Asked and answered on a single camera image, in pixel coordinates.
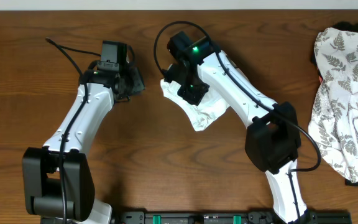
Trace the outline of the white t-shirt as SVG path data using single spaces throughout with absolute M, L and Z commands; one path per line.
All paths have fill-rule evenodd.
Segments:
M 186 113 L 195 131 L 204 131 L 230 107 L 226 100 L 211 88 L 202 98 L 199 105 L 191 105 L 178 96 L 177 93 L 181 86 L 177 82 L 172 81 L 169 83 L 161 79 L 160 87 L 163 91 L 163 96 L 174 102 Z

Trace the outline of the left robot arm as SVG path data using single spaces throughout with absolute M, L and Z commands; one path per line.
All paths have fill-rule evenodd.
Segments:
M 87 155 L 115 102 L 144 88 L 135 65 L 93 62 L 85 70 L 60 127 L 41 148 L 30 147 L 22 157 L 27 213 L 38 215 L 41 223 L 113 223 L 112 206 L 95 197 Z

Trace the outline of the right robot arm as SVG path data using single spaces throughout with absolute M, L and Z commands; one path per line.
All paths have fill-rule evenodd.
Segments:
M 193 42 L 179 33 L 167 49 L 176 62 L 165 70 L 164 97 L 185 112 L 195 131 L 205 130 L 232 108 L 247 129 L 248 158 L 267 176 L 274 212 L 284 223 L 304 223 L 308 209 L 296 174 L 302 130 L 294 107 L 257 90 L 207 38 Z

